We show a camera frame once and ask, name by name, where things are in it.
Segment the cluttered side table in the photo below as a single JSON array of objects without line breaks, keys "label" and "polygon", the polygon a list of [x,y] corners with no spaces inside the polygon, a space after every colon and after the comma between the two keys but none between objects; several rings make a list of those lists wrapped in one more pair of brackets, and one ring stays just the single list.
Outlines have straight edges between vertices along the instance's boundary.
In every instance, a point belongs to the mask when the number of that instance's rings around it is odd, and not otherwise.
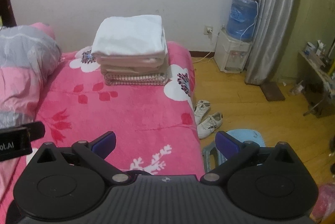
[{"label": "cluttered side table", "polygon": [[322,118],[334,114],[334,80],[325,72],[325,63],[316,54],[314,44],[307,42],[299,53],[303,63],[299,71],[303,95],[308,102],[305,116],[313,114]]}]

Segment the grey curtain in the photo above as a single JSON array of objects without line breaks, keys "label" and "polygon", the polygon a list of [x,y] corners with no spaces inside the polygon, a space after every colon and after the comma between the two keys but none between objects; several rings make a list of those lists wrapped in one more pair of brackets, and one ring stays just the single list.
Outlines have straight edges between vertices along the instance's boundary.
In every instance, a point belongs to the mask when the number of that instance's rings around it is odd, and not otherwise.
[{"label": "grey curtain", "polygon": [[282,47],[294,0],[256,0],[258,16],[247,60],[245,83],[261,85],[270,76]]}]

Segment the blue water bottle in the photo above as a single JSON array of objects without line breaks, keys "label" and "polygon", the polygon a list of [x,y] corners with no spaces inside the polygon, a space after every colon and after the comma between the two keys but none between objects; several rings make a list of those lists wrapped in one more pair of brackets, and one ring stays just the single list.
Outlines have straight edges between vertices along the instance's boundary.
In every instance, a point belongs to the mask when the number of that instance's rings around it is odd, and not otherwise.
[{"label": "blue water bottle", "polygon": [[227,34],[240,41],[251,41],[257,16],[258,3],[255,0],[232,0],[226,24]]}]

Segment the white sneaker near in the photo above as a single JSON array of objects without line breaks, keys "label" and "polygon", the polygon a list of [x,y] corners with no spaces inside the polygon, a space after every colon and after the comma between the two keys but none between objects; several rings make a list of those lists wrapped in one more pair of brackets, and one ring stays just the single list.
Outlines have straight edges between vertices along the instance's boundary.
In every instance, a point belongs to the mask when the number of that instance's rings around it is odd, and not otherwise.
[{"label": "white sneaker near", "polygon": [[223,123],[223,114],[216,112],[209,115],[203,122],[197,126],[197,133],[199,139],[209,137],[215,130],[220,128]]}]

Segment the cream folded blanket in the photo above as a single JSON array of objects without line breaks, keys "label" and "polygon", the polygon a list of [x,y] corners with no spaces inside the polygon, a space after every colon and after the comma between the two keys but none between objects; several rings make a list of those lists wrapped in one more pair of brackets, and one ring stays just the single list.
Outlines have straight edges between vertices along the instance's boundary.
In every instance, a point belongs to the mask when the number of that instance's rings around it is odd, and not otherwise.
[{"label": "cream folded blanket", "polygon": [[161,66],[168,56],[164,57],[104,57],[93,55],[100,65],[110,65],[119,67],[159,67]]}]

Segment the pink grey floral duvet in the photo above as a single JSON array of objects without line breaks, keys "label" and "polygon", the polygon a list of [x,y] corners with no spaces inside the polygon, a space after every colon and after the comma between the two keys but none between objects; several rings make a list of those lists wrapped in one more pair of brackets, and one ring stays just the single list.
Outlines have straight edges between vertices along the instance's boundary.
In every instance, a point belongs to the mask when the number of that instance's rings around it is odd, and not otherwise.
[{"label": "pink grey floral duvet", "polygon": [[1,128],[33,122],[62,52],[43,23],[1,29]]}]

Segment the white sweatshirt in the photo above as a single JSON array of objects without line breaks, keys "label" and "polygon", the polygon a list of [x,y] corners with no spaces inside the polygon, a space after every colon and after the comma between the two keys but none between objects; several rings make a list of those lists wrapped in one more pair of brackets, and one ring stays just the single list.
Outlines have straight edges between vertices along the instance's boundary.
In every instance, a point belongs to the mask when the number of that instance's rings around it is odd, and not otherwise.
[{"label": "white sweatshirt", "polygon": [[117,58],[163,58],[167,51],[162,17],[159,15],[104,19],[91,48],[91,53],[96,57]]}]

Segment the brown floor mat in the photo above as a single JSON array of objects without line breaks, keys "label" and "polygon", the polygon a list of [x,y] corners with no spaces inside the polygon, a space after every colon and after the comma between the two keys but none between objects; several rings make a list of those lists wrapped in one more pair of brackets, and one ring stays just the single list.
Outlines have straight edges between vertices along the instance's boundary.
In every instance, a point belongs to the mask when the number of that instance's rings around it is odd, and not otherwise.
[{"label": "brown floor mat", "polygon": [[267,101],[285,101],[285,96],[275,82],[265,82],[260,88]]}]

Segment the pink checked folded blanket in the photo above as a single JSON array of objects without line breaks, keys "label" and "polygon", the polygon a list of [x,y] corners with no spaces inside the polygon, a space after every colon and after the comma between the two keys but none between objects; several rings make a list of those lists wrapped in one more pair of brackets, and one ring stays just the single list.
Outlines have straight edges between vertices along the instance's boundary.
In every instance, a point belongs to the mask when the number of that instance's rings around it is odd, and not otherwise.
[{"label": "pink checked folded blanket", "polygon": [[165,85],[169,78],[166,73],[142,75],[104,75],[106,85]]}]

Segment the white water dispenser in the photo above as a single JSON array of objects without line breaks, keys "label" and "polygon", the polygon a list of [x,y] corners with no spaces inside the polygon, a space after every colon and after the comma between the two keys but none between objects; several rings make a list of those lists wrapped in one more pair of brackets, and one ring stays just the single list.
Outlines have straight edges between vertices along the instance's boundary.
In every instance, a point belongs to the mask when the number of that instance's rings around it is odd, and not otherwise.
[{"label": "white water dispenser", "polygon": [[244,70],[252,42],[243,42],[230,37],[222,28],[218,34],[214,60],[221,72],[239,74]]}]

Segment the white sneaker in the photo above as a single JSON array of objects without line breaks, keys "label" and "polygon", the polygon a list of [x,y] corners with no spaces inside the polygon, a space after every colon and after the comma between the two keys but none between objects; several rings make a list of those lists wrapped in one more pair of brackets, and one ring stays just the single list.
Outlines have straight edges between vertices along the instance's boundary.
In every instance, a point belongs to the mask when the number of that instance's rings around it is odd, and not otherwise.
[{"label": "white sneaker", "polygon": [[223,114],[216,112],[209,115],[203,122],[197,126],[197,133],[199,139],[209,137],[215,130],[220,128],[223,123]]},{"label": "white sneaker", "polygon": [[203,119],[203,117],[208,113],[211,108],[211,103],[207,100],[199,100],[196,103],[194,110],[195,122],[199,125]]}]

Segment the white wall socket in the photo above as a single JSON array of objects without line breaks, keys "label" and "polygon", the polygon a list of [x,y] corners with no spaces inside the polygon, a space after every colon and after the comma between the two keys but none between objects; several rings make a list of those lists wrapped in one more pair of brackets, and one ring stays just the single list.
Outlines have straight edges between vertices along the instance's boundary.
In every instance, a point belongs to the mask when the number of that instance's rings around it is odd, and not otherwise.
[{"label": "white wall socket", "polygon": [[209,35],[212,34],[212,32],[213,32],[213,27],[212,26],[209,26],[209,25],[204,26],[204,31],[203,31],[204,35],[209,36]]}]

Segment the beige folded blanket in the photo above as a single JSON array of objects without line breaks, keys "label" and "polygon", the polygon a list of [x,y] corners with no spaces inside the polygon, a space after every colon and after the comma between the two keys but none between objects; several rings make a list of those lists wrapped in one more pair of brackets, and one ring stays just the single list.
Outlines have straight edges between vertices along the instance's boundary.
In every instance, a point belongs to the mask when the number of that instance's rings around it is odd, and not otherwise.
[{"label": "beige folded blanket", "polygon": [[120,67],[101,65],[101,73],[112,75],[143,75],[143,74],[159,74],[165,73],[168,69],[169,63],[164,62],[159,67]]}]

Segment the light blue plastic stool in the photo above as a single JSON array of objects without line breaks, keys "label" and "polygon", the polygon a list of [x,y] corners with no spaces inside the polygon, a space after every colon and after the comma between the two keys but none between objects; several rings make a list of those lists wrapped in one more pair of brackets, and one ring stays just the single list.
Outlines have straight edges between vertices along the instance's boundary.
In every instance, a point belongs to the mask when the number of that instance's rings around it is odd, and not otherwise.
[{"label": "light blue plastic stool", "polygon": [[265,147],[263,137],[256,130],[234,129],[217,132],[215,140],[202,149],[205,172],[213,170],[234,156],[246,141],[253,141]]}]

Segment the pink floral blanket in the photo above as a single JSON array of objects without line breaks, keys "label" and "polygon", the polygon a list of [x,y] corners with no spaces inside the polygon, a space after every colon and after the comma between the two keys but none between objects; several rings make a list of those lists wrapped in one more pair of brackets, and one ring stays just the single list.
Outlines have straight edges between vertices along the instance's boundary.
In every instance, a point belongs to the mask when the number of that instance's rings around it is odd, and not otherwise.
[{"label": "pink floral blanket", "polygon": [[63,54],[46,82],[30,69],[1,70],[1,109],[30,114],[45,125],[45,142],[69,147],[107,131],[116,148],[107,161],[122,171],[153,175],[204,174],[192,95],[195,74],[190,53],[168,43],[166,85],[106,85],[103,75],[81,56],[89,48]]}]

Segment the white sneaker far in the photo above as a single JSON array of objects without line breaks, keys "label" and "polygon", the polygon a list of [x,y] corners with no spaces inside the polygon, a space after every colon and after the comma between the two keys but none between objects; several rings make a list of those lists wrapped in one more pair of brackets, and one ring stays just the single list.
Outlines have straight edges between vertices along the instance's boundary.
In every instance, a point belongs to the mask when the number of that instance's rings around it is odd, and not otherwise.
[{"label": "white sneaker far", "polygon": [[199,125],[203,119],[203,117],[208,113],[211,108],[211,103],[207,100],[199,100],[196,103],[194,110],[195,122]]}]

